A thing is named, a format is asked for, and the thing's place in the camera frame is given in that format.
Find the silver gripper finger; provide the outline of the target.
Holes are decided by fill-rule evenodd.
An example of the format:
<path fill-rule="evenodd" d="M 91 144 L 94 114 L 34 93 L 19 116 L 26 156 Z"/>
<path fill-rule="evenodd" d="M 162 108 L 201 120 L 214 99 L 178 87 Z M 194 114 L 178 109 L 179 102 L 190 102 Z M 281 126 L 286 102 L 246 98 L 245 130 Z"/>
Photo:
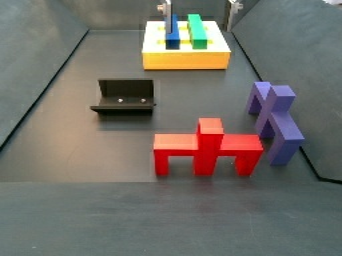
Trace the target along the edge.
<path fill-rule="evenodd" d="M 227 0 L 229 2 L 229 18 L 227 18 L 227 30 L 233 28 L 234 16 L 244 9 L 241 0 Z"/>
<path fill-rule="evenodd" d="M 171 0 L 161 0 L 161 4 L 157 6 L 158 11 L 165 16 L 166 22 L 166 33 L 170 34 L 173 32 L 173 2 Z"/>

